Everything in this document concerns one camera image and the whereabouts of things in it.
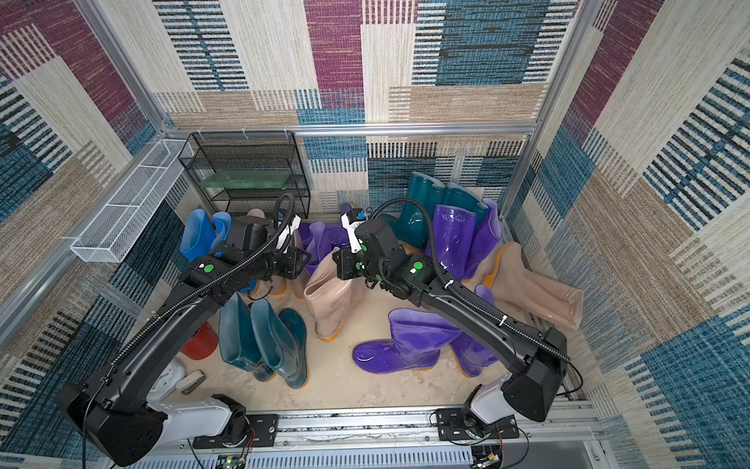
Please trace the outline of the purple rain boot front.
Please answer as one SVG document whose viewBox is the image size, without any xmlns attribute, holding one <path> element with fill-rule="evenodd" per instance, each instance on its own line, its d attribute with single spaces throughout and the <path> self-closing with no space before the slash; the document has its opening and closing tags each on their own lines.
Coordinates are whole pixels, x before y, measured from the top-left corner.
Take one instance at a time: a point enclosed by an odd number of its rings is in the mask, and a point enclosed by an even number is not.
<svg viewBox="0 0 750 469">
<path fill-rule="evenodd" d="M 441 348 L 461 329 L 433 313 L 396 309 L 388 314 L 391 338 L 363 342 L 353 349 L 355 364 L 364 371 L 388 374 L 410 369 L 431 369 Z"/>
</svg>

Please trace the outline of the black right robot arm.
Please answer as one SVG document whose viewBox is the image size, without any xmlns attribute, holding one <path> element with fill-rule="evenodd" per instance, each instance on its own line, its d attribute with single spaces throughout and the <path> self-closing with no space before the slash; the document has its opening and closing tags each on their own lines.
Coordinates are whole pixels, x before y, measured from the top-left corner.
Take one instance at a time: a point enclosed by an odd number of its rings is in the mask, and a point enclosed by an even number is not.
<svg viewBox="0 0 750 469">
<path fill-rule="evenodd" d="M 568 340 L 557 329 L 541 331 L 517 322 L 472 293 L 441 263 L 425 254 L 410 254 L 378 212 L 352 208 L 341 217 L 350 246 L 334 253 L 342 281 L 362 277 L 375 286 L 423 307 L 460 328 L 505 365 L 497 384 L 480 387 L 469 402 L 470 413 L 486 424 L 511 414 L 543 422 L 561 393 L 571 368 Z"/>
</svg>

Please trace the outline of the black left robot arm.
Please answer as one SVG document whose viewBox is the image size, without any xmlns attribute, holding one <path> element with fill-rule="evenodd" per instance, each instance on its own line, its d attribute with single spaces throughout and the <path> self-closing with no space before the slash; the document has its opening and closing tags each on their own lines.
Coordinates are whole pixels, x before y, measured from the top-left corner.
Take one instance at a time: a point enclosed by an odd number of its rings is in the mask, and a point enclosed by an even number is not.
<svg viewBox="0 0 750 469">
<path fill-rule="evenodd" d="M 157 445 L 170 416 L 148 406 L 148 391 L 201 326 L 250 281 L 302 273 L 310 256 L 290 244 L 300 221 L 291 193 L 277 199 L 275 220 L 232 221 L 227 238 L 191 262 L 167 300 L 107 365 L 62 387 L 57 405 L 84 444 L 120 467 Z"/>
</svg>

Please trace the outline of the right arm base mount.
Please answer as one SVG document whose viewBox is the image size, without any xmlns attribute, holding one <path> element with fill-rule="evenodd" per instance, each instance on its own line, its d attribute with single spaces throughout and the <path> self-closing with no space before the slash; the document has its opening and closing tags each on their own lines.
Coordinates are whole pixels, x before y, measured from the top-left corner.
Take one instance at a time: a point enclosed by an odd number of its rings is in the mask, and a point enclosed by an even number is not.
<svg viewBox="0 0 750 469">
<path fill-rule="evenodd" d="M 520 437 L 515 410 L 504 397 L 502 387 L 511 378 L 478 385 L 460 408 L 438 408 L 429 417 L 439 439 L 459 445 L 478 445 L 486 440 Z"/>
</svg>

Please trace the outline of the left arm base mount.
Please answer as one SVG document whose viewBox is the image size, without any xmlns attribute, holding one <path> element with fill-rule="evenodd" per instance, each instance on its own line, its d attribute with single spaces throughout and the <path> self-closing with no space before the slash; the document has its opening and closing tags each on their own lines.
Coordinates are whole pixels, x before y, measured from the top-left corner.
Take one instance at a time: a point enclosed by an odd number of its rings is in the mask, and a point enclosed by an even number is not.
<svg viewBox="0 0 750 469">
<path fill-rule="evenodd" d="M 223 394 L 156 408 L 167 415 L 158 448 L 187 442 L 194 449 L 270 448 L 279 429 L 278 414 L 249 414 L 244 405 Z"/>
</svg>

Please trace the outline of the beige rain boot wall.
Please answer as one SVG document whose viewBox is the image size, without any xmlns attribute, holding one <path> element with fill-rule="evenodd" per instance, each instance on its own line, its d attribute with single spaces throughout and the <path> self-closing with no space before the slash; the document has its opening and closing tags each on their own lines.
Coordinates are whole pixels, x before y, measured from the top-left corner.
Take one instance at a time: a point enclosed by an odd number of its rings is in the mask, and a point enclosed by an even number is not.
<svg viewBox="0 0 750 469">
<path fill-rule="evenodd" d="M 584 293 L 527 269 L 521 244 L 508 242 L 497 252 L 492 273 L 484 280 L 496 301 L 510 303 L 559 328 L 580 326 Z"/>
</svg>

